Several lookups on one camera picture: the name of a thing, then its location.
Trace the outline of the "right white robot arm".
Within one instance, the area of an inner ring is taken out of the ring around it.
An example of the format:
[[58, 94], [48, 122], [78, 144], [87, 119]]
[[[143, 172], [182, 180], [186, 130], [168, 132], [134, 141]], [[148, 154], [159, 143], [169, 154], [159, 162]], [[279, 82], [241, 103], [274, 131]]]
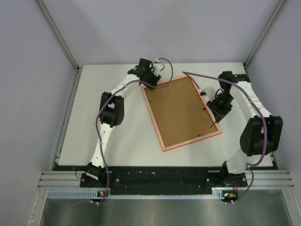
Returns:
[[231, 111], [232, 101], [236, 101], [246, 120], [239, 139], [240, 148], [223, 163], [219, 175], [224, 186], [231, 186], [237, 180], [236, 175], [244, 173], [248, 166], [259, 165], [264, 156], [278, 149], [283, 120], [263, 106], [246, 74], [225, 71], [218, 76], [218, 81], [221, 93], [206, 104], [215, 121], [219, 123]]

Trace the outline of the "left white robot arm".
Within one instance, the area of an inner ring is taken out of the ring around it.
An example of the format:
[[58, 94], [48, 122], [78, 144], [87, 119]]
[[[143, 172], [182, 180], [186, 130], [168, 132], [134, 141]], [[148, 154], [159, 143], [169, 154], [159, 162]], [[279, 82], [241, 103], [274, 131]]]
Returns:
[[127, 72], [124, 80], [115, 89], [102, 93], [95, 121], [98, 143], [86, 170], [86, 175], [95, 186], [103, 186], [108, 178], [104, 154], [113, 129], [123, 122], [125, 99], [141, 84], [151, 90], [156, 89], [161, 79], [159, 73], [164, 68], [158, 58], [154, 62], [141, 58], [139, 64]]

